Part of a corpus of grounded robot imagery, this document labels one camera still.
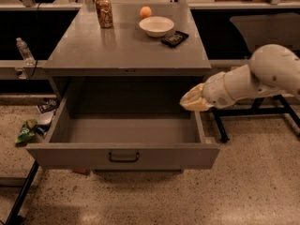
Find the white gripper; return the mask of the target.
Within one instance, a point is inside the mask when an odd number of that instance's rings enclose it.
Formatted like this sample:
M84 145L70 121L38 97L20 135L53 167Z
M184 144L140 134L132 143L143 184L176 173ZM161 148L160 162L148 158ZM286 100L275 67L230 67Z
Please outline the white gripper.
M180 100L180 105L184 109L194 112L208 111L212 105L218 109L223 109L234 103L235 101L226 90L225 72L211 76L204 84L197 84L186 92Z

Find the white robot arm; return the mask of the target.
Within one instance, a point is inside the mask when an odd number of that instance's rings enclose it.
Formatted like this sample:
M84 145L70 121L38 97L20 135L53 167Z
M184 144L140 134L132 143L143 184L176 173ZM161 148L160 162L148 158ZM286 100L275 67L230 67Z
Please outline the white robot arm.
M244 98L265 98L283 92L300 98L300 58L289 49L264 45L257 49L248 62L228 72L209 77L187 93L180 105L194 112L232 106Z

